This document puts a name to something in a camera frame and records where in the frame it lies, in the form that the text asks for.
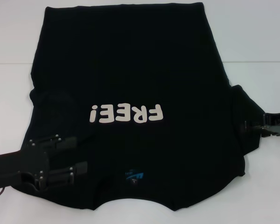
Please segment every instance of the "white table surface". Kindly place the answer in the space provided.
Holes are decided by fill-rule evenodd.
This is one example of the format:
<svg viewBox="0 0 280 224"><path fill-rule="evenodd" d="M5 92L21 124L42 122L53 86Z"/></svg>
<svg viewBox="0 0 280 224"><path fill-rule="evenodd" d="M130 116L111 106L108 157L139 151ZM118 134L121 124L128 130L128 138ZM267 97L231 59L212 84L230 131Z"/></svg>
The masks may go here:
<svg viewBox="0 0 280 224"><path fill-rule="evenodd" d="M121 3L166 1L0 0L0 154L19 150L29 125L30 72L45 7ZM266 112L280 112L280 0L204 4L231 84L242 85ZM244 177L176 212L134 199L76 210L8 187L0 196L0 224L280 224L280 137L262 139L245 159Z"/></svg>

